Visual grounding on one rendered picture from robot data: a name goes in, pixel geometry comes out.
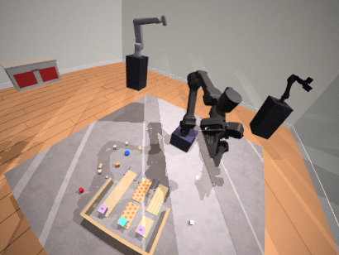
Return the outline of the tan open wooden tray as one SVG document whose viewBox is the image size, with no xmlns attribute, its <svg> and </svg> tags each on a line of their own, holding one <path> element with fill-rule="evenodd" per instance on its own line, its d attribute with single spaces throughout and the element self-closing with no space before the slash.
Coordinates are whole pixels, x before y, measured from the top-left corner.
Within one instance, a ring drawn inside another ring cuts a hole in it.
<svg viewBox="0 0 339 255">
<path fill-rule="evenodd" d="M 152 255 L 169 211 L 109 177 L 79 214 L 129 248 Z"/>
</svg>

